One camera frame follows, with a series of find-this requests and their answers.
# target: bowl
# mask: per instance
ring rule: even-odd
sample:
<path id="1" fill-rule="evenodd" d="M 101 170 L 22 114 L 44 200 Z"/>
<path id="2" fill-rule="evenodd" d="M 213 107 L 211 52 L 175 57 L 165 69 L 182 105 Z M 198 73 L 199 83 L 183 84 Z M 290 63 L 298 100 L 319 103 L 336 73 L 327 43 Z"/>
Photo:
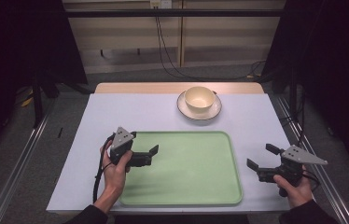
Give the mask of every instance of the bowl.
<path id="1" fill-rule="evenodd" d="M 191 87 L 184 93 L 188 108 L 194 113 L 204 113 L 215 102 L 215 94 L 202 86 Z"/>

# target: saucer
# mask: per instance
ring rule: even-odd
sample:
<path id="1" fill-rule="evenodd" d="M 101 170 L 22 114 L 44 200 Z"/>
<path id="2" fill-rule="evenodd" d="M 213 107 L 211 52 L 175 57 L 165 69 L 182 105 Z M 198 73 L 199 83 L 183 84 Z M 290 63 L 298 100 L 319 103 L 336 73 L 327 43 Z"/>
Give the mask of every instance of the saucer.
<path id="1" fill-rule="evenodd" d="M 187 104 L 186 104 L 186 99 L 184 97 L 184 91 L 183 93 L 181 93 L 178 98 L 177 98 L 177 108 L 178 110 L 180 110 L 180 112 L 186 116 L 189 119 L 198 119 L 198 120 L 202 120 L 202 119 L 212 119 L 215 116 L 217 116 L 220 111 L 221 111 L 221 101 L 218 98 L 217 95 L 215 95 L 216 99 L 212 104 L 212 107 L 210 107 L 206 112 L 197 114 L 192 112 Z"/>

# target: white table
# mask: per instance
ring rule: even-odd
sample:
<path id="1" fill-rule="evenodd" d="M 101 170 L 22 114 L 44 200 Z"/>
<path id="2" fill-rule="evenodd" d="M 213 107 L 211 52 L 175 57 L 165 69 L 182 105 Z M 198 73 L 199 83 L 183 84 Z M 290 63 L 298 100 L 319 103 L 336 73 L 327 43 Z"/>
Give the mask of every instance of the white table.
<path id="1" fill-rule="evenodd" d="M 145 88 L 148 85 L 151 84 L 140 84 L 139 88 Z M 174 89 L 163 89 L 178 92 L 186 90 L 189 83 L 184 86 L 181 83 L 161 85 L 175 86 Z M 249 158 L 261 167 L 276 167 L 280 164 L 280 158 L 265 150 L 265 144 L 271 143 L 282 148 L 289 146 L 268 95 L 256 93 L 255 90 L 251 91 L 252 94 L 240 94 L 239 92 L 242 91 L 234 88 L 236 85 L 234 83 L 227 83 L 227 85 L 203 83 L 202 85 L 217 91 L 223 104 L 220 114 L 212 120 L 195 121 L 185 118 L 176 106 L 178 93 L 95 93 L 91 95 L 47 210 L 59 214 L 74 213 L 91 204 L 94 176 L 99 161 L 99 147 L 118 126 L 128 131 L 223 131 L 227 133 L 233 145 L 244 197 L 234 206 L 127 207 L 116 203 L 112 208 L 114 214 L 246 214 L 287 210 L 286 198 L 278 195 L 276 185 L 259 182 L 256 173 L 246 166 L 246 159 Z M 226 93 L 226 90 L 231 88 L 238 93 Z"/>

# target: black cloth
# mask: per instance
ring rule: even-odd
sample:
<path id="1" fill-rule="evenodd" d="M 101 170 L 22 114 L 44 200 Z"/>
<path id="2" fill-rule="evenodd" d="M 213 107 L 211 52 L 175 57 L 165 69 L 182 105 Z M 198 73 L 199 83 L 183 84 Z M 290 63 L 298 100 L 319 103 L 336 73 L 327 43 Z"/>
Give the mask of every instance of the black cloth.
<path id="1" fill-rule="evenodd" d="M 105 224 L 107 220 L 108 216 L 104 212 L 90 205 L 65 224 Z M 281 224 L 338 224 L 314 200 L 283 213 L 279 217 L 279 221 Z"/>
<path id="2" fill-rule="evenodd" d="M 314 200 L 310 200 L 301 206 L 290 209 L 279 217 L 281 224 L 338 224 Z"/>

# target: yellow bowl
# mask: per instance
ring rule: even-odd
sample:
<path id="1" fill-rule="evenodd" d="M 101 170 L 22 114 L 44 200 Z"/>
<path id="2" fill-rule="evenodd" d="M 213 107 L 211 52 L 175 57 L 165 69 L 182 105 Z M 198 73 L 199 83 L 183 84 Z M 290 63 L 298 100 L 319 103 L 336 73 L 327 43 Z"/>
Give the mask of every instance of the yellow bowl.
<path id="1" fill-rule="evenodd" d="M 188 108 L 194 113 L 203 113 L 209 110 L 215 102 L 215 94 L 202 86 L 191 87 L 184 93 Z"/>

